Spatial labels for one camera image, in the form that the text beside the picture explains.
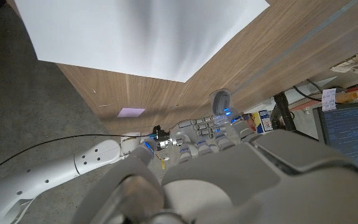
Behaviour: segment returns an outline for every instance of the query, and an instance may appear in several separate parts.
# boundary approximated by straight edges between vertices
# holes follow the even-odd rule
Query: small motor
[[[165,149],[172,142],[170,132],[165,132],[159,125],[153,128],[152,138],[158,142],[157,150]]]

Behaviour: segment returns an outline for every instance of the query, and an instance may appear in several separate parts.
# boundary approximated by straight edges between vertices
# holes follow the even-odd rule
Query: monitor screen
[[[337,105],[332,111],[316,109],[319,140],[358,162],[358,103]]]

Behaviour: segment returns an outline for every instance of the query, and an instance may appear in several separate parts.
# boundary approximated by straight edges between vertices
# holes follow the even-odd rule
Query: label
[[[323,90],[323,97],[321,103],[323,104],[323,111],[335,110],[335,94],[336,89]]]
[[[264,128],[264,131],[272,131],[273,126],[272,122],[270,121],[269,112],[267,110],[259,111],[260,120],[262,122],[262,126]]]

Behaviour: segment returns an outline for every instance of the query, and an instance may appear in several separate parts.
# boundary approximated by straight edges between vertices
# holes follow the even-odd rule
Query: wooden surface
[[[221,88],[234,92],[234,106],[245,110],[358,53],[357,1],[268,2],[186,83],[58,66],[106,127],[122,134],[211,114],[209,95]],[[352,7],[313,33],[344,6]],[[146,110],[138,118],[117,118],[122,108]]]

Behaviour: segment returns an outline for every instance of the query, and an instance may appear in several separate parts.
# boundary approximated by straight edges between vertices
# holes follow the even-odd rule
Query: white sheet
[[[39,60],[186,82],[264,0],[16,0]]]

